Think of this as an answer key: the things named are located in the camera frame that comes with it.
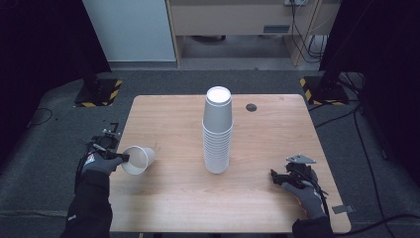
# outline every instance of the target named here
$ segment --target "power strip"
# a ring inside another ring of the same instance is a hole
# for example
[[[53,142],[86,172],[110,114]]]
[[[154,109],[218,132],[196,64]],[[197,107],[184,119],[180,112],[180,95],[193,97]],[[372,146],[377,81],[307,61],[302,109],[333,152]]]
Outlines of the power strip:
[[[284,0],[284,6],[291,6],[292,3],[295,6],[305,6],[308,5],[309,0]]]

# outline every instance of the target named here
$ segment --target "wall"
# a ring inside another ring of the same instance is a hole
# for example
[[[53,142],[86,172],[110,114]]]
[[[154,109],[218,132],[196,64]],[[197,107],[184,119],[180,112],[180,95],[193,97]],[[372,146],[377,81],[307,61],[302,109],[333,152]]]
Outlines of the wall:
[[[108,61],[175,61],[164,0],[83,0]]]

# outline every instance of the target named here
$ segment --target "gray carpet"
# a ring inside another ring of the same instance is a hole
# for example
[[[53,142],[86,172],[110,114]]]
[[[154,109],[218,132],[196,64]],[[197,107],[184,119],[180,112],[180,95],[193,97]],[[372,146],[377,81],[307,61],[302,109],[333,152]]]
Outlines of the gray carpet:
[[[316,71],[114,71],[103,77],[123,80],[112,106],[79,108],[73,100],[82,81],[68,83],[43,97],[33,125],[22,135],[8,167],[0,177],[0,211],[36,210],[65,213],[73,197],[74,172],[90,138],[100,135],[110,123],[124,129],[132,101],[140,94],[205,94],[211,86],[228,87],[234,94],[298,93],[303,95],[299,78]],[[344,106],[322,106],[312,110],[314,125],[352,111],[358,102]],[[367,122],[357,113],[357,120],[371,162],[385,217],[400,213],[420,215],[420,189],[397,162],[382,158],[381,148]],[[352,205],[353,230],[381,219],[353,115],[317,129],[322,147],[343,201]],[[1,215],[0,237],[58,237],[64,219],[39,215]],[[418,237],[420,220],[398,219],[388,223],[395,237]],[[188,237],[205,237],[189,234]],[[349,237],[391,237],[384,225]],[[112,237],[139,237],[137,233],[112,233]],[[187,237],[163,234],[162,237]],[[241,237],[231,234],[229,237]],[[253,237],[269,237],[255,234]]]

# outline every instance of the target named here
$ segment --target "table top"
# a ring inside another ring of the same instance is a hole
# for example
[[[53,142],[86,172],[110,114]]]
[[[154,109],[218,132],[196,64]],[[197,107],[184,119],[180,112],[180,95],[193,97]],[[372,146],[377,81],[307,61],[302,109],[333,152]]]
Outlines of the table top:
[[[250,112],[253,103],[257,111]],[[138,176],[121,167],[111,174],[111,231],[279,233],[291,232],[304,211],[294,196],[273,184],[270,169],[286,174],[286,158],[305,155],[327,191],[335,232],[351,229],[304,99],[297,94],[232,95],[234,129],[229,168],[204,166],[205,95],[141,95],[135,98],[118,148],[150,147],[156,160]]]

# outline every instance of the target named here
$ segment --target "black glove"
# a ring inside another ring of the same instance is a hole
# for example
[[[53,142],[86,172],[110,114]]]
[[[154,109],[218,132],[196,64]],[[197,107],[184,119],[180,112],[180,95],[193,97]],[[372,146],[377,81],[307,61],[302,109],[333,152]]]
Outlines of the black glove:
[[[81,174],[83,175],[87,170],[90,170],[102,172],[110,176],[121,163],[123,163],[123,159],[121,158],[105,160],[94,149],[91,149],[87,156],[87,160],[83,165]]]
[[[311,170],[311,176],[314,181],[318,181],[318,178],[313,170]],[[316,219],[322,216],[327,216],[322,209],[322,200],[320,194],[316,191],[315,187],[311,185],[305,186],[303,189],[299,189],[288,182],[284,182],[281,186],[290,191],[298,199],[300,206],[306,211],[306,216],[309,219]]]

